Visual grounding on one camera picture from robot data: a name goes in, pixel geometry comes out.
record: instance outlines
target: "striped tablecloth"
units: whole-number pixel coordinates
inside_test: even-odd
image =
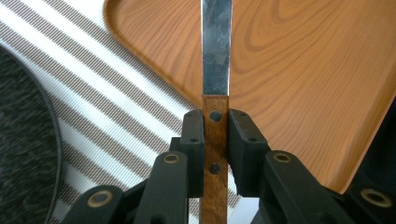
[[[0,0],[0,45],[47,91],[61,127],[64,182],[52,222],[87,189],[149,177],[194,107],[107,31],[104,0]],[[229,177],[229,214],[238,199]],[[190,223],[198,222],[191,200]]]

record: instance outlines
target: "knife handle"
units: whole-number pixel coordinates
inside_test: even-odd
[[[200,223],[227,223],[228,96],[203,95],[205,163]]]

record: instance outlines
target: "wooden tray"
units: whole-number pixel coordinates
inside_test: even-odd
[[[106,0],[121,44],[200,106],[200,1]],[[344,192],[396,87],[396,1],[234,0],[230,107]]]

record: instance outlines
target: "knife blade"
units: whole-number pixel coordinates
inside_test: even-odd
[[[200,223],[227,223],[227,135],[232,0],[202,0],[205,134],[204,197]]]

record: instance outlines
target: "black round object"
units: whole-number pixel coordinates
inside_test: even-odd
[[[0,223],[49,222],[61,158],[50,99],[29,70],[0,48]]]

